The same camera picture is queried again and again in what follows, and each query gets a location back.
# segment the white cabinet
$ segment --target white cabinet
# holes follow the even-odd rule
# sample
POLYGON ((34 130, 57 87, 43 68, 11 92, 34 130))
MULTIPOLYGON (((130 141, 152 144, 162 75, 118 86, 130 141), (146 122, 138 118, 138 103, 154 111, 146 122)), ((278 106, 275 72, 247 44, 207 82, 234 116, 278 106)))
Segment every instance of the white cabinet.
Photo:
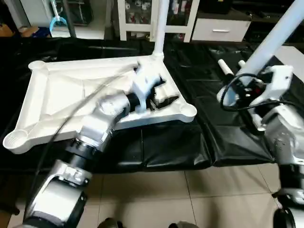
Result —
POLYGON ((250 21, 197 19, 192 40, 241 42, 250 21))
MULTIPOLYGON (((150 10, 145 12, 141 7, 136 6, 132 0, 117 0, 120 40, 127 40, 127 32, 146 32, 149 34, 150 41, 155 41, 160 1, 151 0, 150 10), (136 13, 140 15, 140 18, 134 18, 135 21, 133 21, 132 17, 136 13)), ((184 34, 183 41, 190 42, 200 0, 184 2, 190 2, 191 4, 184 25, 170 25, 170 23, 167 23, 166 33, 182 33, 184 34)), ((172 11, 171 9, 172 3, 169 6, 169 12, 172 11)))

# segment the white plastic tray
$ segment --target white plastic tray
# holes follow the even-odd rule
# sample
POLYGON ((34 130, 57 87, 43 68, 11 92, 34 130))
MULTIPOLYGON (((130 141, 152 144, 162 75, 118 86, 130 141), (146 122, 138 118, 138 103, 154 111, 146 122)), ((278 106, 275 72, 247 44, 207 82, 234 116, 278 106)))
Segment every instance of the white plastic tray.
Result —
POLYGON ((105 87, 95 99, 81 108, 61 130, 57 141, 75 137, 81 129, 82 118, 91 113, 96 99, 102 95, 113 94, 118 90, 128 92, 136 74, 133 67, 138 61, 149 61, 166 81, 156 88, 156 98, 162 100, 179 94, 178 100, 170 106, 143 114, 131 113, 123 118, 116 130, 154 124, 171 120, 191 122, 197 113, 194 106, 186 103, 175 85, 164 63, 152 56, 93 59, 68 62, 45 63, 34 61, 29 64, 32 71, 27 93, 23 101, 16 128, 3 140, 3 146, 13 153, 27 152, 37 144, 47 143, 65 118, 80 103, 109 77, 116 76, 127 66, 130 70, 105 87))

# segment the white drawer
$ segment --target white drawer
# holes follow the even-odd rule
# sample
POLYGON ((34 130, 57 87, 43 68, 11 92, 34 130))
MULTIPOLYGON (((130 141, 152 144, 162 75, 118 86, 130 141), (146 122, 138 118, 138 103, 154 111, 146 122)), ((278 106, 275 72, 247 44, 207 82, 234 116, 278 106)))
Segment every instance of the white drawer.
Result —
POLYGON ((241 42, 250 21, 197 19, 192 40, 241 42))

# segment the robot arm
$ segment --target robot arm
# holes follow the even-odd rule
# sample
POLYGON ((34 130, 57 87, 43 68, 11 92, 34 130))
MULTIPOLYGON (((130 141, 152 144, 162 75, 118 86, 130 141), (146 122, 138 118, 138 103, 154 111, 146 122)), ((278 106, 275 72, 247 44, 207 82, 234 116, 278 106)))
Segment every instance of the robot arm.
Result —
MULTIPOLYGON (((226 75, 233 74, 223 60, 218 63, 226 75)), ((254 126, 264 133, 280 171, 281 189, 273 197, 278 198, 282 209, 274 214, 274 228, 304 227, 304 120, 294 108, 279 102, 290 87, 292 70, 291 66, 267 68, 262 74, 272 74, 268 84, 254 78, 247 86, 236 81, 232 88, 237 96, 230 97, 241 108, 278 101, 248 109, 254 126)), ((225 96, 224 90, 218 93, 218 100, 225 96)))
POLYGON ((130 112, 145 112, 153 103, 154 88, 164 83, 152 75, 149 67, 136 70, 131 93, 124 92, 102 97, 94 111, 84 118, 82 129, 66 148, 66 161, 57 160, 44 183, 33 197, 21 228, 75 228, 86 204, 85 187, 92 169, 109 144, 115 125, 130 112))
POLYGON ((291 107, 279 105, 265 115, 263 124, 281 181, 273 194, 283 207, 274 214, 274 228, 304 227, 304 121, 291 107))

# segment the cabinet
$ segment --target cabinet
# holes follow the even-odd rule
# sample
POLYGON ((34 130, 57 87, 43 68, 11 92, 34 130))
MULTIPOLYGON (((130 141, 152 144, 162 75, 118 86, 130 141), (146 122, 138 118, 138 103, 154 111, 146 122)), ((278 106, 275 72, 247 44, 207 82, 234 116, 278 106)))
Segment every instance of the cabinet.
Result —
POLYGON ((250 21, 197 19, 192 40, 241 42, 250 21))
MULTIPOLYGON (((159 3, 161 0, 117 0, 120 40, 131 34, 148 34, 155 41, 159 3)), ((190 42, 200 0, 171 0, 166 33, 183 34, 184 42, 190 42)))

